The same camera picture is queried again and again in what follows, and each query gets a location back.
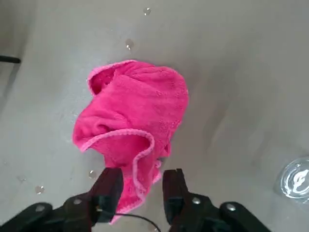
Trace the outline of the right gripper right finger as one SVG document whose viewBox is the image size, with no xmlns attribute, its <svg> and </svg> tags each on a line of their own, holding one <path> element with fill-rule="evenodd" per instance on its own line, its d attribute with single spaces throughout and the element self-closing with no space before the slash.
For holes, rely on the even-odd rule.
<svg viewBox="0 0 309 232">
<path fill-rule="evenodd" d="M 270 231 L 238 202 L 224 202 L 217 208 L 208 196 L 190 192 L 182 169 L 164 171 L 163 199 L 170 232 Z"/>
</svg>

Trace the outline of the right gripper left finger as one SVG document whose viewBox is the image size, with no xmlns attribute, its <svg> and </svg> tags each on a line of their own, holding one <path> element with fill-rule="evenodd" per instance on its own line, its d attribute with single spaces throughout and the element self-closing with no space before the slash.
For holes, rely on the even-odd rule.
<svg viewBox="0 0 309 232">
<path fill-rule="evenodd" d="M 124 187 L 119 168 L 105 168 L 92 188 L 53 208 L 34 203 L 1 225 L 2 232 L 89 232 L 96 223 L 113 219 Z"/>
</svg>

